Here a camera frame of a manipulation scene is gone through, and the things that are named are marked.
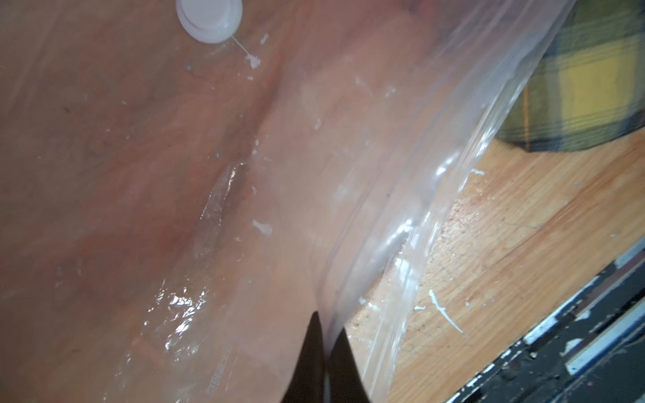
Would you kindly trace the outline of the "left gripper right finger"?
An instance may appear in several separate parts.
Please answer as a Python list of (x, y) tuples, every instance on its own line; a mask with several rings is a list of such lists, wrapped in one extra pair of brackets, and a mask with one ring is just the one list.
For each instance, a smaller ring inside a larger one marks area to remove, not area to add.
[(329, 402), (371, 402), (345, 329), (339, 334), (329, 357)]

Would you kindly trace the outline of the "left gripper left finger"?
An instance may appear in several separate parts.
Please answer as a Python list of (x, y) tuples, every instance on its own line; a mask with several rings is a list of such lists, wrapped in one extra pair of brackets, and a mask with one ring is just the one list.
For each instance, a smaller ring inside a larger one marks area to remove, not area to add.
[(282, 403), (323, 402), (325, 375), (326, 360), (322, 325), (318, 312), (314, 312)]

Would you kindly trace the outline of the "clear plastic vacuum bag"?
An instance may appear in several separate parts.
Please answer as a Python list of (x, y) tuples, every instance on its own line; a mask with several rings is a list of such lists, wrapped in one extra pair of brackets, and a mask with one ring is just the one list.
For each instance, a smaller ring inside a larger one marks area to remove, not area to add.
[(433, 241), (569, 1), (1, 4), (1, 399), (385, 401)]

